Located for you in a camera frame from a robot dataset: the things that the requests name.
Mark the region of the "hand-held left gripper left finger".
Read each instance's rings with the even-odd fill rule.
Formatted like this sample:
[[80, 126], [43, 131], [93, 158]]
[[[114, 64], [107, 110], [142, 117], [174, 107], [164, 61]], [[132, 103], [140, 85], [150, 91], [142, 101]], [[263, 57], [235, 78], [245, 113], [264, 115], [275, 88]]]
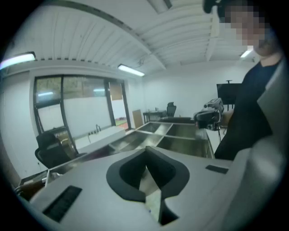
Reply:
[[146, 169], [146, 150], [141, 149], [111, 164], [106, 179], [111, 189], [122, 199], [145, 202], [145, 193], [140, 191], [140, 182]]

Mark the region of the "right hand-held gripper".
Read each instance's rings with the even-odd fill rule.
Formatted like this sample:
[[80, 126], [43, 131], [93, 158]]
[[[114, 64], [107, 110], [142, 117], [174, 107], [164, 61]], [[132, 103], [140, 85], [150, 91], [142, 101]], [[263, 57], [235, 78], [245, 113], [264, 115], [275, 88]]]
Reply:
[[223, 111], [222, 99], [212, 99], [204, 105], [201, 111], [194, 114], [193, 119], [199, 129], [217, 131], [223, 117]]

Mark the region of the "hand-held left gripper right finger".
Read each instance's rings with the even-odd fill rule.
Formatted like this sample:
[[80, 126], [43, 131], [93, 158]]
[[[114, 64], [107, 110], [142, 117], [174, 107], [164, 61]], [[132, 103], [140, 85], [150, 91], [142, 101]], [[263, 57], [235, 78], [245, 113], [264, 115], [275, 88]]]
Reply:
[[166, 225], [178, 219], [178, 216], [167, 207], [165, 199], [180, 194], [189, 181], [190, 173], [183, 163], [160, 151], [150, 146], [147, 146], [145, 150], [146, 166], [161, 191], [158, 222]]

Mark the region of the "black monitor on stand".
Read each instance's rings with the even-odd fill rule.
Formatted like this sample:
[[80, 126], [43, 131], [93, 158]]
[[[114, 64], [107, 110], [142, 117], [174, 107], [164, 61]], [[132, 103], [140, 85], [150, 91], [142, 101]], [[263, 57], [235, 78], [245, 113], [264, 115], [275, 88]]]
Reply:
[[227, 106], [227, 110], [229, 110], [229, 106], [232, 109], [234, 108], [237, 94], [242, 85], [241, 83], [231, 82], [232, 80], [227, 80], [226, 83], [216, 84], [218, 98], [222, 99], [223, 104]]

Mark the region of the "person's black shirt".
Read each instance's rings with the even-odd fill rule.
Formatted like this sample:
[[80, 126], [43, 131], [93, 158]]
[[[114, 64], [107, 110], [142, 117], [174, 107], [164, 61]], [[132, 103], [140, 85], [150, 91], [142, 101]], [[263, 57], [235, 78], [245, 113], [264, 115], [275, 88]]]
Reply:
[[257, 100], [279, 64], [277, 62], [263, 67], [258, 63], [245, 75], [237, 93], [227, 132], [214, 153], [216, 159], [234, 160], [239, 151], [252, 147], [261, 138], [272, 134]]

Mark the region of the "black high-back office chair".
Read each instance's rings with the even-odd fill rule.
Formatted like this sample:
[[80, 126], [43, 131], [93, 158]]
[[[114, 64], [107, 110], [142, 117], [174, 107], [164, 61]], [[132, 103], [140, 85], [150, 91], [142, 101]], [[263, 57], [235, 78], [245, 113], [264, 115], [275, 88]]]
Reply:
[[169, 102], [167, 105], [167, 117], [174, 117], [176, 108], [177, 107], [174, 105], [174, 102]]

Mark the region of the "white counter with sink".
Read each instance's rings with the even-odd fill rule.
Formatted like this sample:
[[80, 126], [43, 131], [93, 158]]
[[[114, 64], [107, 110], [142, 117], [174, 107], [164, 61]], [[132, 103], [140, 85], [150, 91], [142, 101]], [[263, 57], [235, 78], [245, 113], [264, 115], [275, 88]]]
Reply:
[[125, 129], [112, 126], [95, 134], [86, 135], [75, 140], [78, 153], [91, 153], [108, 144], [125, 137]]

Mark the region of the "dark desk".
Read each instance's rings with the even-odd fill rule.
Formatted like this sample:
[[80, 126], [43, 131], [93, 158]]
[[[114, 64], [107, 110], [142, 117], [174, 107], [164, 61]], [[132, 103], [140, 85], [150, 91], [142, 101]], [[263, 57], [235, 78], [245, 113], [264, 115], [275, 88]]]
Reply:
[[166, 111], [146, 111], [143, 112], [144, 123], [151, 121], [158, 121], [159, 119], [166, 117]]

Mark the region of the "brown cardboard board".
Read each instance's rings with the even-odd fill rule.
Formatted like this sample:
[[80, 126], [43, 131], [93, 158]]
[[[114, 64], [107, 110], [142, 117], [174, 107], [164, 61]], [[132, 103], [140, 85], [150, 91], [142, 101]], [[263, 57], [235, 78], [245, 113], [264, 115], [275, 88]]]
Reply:
[[133, 111], [132, 115], [133, 115], [133, 122], [134, 122], [134, 128], [135, 129], [144, 125], [142, 113], [141, 113], [140, 109]]

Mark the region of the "black mesh office chair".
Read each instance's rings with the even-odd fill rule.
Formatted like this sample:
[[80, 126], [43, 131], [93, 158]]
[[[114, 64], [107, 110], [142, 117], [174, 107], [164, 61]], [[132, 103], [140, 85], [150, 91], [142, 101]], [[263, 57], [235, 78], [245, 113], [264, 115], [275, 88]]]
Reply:
[[70, 157], [65, 151], [65, 147], [60, 140], [50, 132], [44, 132], [36, 137], [38, 148], [35, 150], [35, 156], [48, 169], [69, 162], [75, 158], [81, 157], [86, 153], [73, 153]]

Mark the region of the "large black-framed window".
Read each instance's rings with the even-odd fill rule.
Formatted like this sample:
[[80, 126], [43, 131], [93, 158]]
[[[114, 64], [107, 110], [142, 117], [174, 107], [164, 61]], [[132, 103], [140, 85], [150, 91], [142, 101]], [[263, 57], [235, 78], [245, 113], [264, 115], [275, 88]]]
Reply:
[[[111, 100], [110, 82], [122, 88], [122, 100]], [[36, 77], [33, 109], [38, 133], [63, 132], [72, 139], [120, 126], [131, 128], [123, 80], [87, 75]]]

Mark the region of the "brown panel on window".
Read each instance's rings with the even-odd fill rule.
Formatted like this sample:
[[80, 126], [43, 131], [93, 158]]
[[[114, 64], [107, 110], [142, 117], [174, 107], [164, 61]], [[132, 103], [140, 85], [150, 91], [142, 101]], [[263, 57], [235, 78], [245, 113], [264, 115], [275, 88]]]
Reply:
[[109, 83], [109, 88], [110, 88], [110, 95], [111, 95], [111, 100], [122, 100], [122, 88], [121, 84], [118, 82], [110, 82]]

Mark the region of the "ceiling air vent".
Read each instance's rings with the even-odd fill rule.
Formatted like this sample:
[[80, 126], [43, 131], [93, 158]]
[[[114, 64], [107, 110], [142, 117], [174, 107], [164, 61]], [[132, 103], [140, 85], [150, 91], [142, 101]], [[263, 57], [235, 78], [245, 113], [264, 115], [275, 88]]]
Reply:
[[152, 6], [157, 14], [167, 12], [172, 8], [170, 0], [147, 0], [147, 2]]

